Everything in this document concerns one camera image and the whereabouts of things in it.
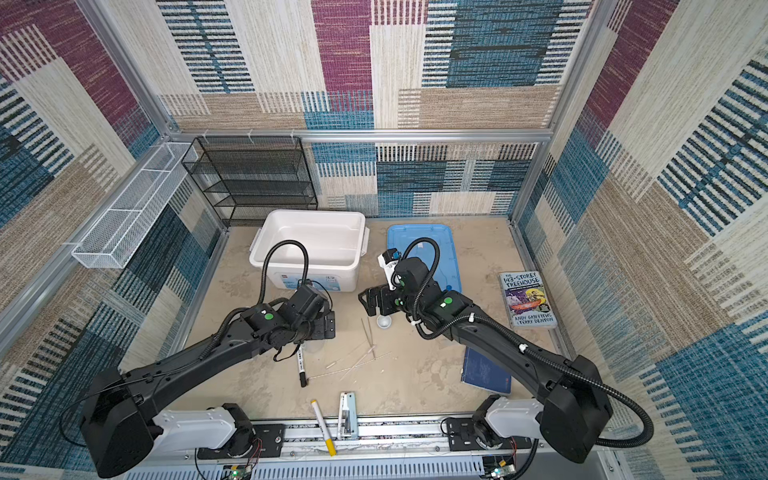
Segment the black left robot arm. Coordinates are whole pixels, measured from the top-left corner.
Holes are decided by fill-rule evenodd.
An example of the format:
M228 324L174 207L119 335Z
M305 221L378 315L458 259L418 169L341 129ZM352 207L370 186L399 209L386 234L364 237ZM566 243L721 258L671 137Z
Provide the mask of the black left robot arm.
M98 476L123 474L166 443L172 429L162 411L196 386L255 356L334 336L330 298L304 284L289 298L230 311L211 337L167 358L125 373L103 370L79 420Z

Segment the small white ceramic dish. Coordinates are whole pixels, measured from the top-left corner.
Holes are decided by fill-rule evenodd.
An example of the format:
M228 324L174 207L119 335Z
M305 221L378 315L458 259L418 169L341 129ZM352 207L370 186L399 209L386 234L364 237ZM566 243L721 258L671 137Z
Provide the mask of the small white ceramic dish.
M390 316L379 316L377 318L377 325L381 329L388 329L392 325L392 318Z

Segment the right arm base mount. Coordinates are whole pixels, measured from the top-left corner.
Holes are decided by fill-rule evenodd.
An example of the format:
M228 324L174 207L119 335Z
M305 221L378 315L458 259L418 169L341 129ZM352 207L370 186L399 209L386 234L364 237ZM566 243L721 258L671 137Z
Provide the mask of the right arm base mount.
M440 431L448 439L450 451L513 450L515 447L530 449L533 439L524 436L502 437L485 419L492 407L509 405L500 395L490 395L471 417L445 417Z

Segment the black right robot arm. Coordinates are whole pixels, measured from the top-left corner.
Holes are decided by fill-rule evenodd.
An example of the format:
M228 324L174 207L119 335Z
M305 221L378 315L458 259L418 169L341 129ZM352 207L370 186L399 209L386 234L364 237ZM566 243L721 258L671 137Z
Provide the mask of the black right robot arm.
M402 312L422 337L430 329L505 370L542 405L534 416L540 437L564 458L584 462L613 414L607 394L598 388L602 379L596 365L528 343L469 297L442 289L428 273L421 259L405 259L394 268L392 282L364 290L358 300L370 316Z

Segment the white plastic storage bin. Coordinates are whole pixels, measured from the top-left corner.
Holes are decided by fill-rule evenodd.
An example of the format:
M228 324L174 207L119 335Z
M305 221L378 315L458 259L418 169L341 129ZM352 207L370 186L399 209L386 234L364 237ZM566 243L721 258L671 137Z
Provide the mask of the white plastic storage bin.
M250 264L261 270L277 243L295 240L308 252L307 278L329 292L353 292L367 253L370 229L359 212L275 210L268 214L249 248Z

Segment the clear glass stirring rod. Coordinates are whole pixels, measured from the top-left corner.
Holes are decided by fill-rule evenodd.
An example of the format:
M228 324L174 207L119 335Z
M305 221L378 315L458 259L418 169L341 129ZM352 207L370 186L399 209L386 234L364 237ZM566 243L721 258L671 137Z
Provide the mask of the clear glass stirring rod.
M362 366L374 363L374 362L376 362L378 360L383 360L383 359L385 359L385 358L387 358L387 357L389 357L391 355L392 355L392 352L387 352L385 354L377 356L376 359L371 358L369 360L364 360L364 361L361 360L360 362L357 362L356 364L354 364L353 366L350 366L350 367L342 368L342 369L336 370L336 371L322 373L322 374L319 374L319 375L310 376L310 377L308 377L308 380L318 380L320 378L330 377L330 376L339 375L339 374L346 375L348 372L351 372L352 370L355 370L355 369L360 368Z

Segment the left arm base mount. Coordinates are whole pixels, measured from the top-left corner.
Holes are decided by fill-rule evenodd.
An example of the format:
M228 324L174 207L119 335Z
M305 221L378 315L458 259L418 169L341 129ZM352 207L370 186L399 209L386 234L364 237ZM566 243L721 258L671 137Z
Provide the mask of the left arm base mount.
M197 460L247 460L254 463L257 458L280 456L285 424L254 424L236 403L224 403L221 410L231 417L234 431L219 448L199 448Z

